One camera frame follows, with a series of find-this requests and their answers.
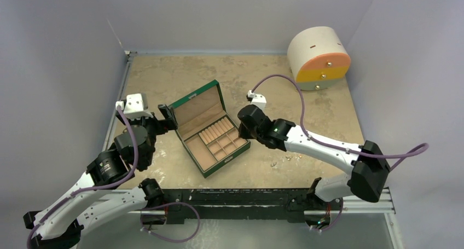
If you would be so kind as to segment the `green jewelry box with lid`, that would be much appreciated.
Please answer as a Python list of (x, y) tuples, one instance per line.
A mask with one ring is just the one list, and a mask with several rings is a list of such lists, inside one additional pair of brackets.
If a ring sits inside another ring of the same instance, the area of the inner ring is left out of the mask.
[(169, 105), (177, 137), (204, 178), (250, 149), (226, 112), (220, 84), (213, 80)]

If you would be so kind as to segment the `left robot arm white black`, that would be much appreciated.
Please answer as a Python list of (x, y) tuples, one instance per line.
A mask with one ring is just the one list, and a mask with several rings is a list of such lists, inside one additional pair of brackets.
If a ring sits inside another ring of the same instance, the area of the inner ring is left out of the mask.
[(145, 179), (134, 189), (95, 205), (101, 197), (132, 179), (152, 163), (156, 137), (178, 128), (173, 111), (159, 105), (163, 119), (156, 118), (146, 106), (116, 104), (116, 116), (126, 130), (114, 138), (83, 172), (79, 180), (56, 202), (42, 211), (23, 216), (30, 230), (27, 248), (72, 248), (84, 233), (132, 210), (157, 210), (164, 193), (155, 179)]

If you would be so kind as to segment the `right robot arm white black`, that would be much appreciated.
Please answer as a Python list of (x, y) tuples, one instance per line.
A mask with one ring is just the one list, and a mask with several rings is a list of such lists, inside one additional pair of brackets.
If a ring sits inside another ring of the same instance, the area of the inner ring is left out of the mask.
[(350, 195), (367, 202), (379, 201), (391, 168), (376, 143), (358, 145), (312, 135), (294, 122), (270, 120), (255, 105), (246, 105), (237, 116), (240, 137), (270, 149), (304, 154), (343, 171), (332, 178), (314, 180), (307, 194), (312, 208), (320, 209), (329, 201)]

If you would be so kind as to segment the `round drawer cabinet cream orange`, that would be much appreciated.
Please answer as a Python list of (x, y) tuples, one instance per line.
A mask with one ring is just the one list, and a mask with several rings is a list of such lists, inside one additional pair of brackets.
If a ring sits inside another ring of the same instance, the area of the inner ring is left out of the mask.
[(287, 58), (293, 78), (303, 91), (326, 89), (345, 77), (351, 58), (335, 30), (317, 26), (298, 33)]

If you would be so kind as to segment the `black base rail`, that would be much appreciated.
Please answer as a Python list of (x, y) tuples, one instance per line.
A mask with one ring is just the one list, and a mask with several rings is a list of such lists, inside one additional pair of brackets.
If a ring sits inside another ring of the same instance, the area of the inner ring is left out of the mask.
[(307, 188), (163, 189), (146, 209), (160, 211), (168, 224), (186, 219), (285, 220), (328, 225), (342, 200), (324, 202)]

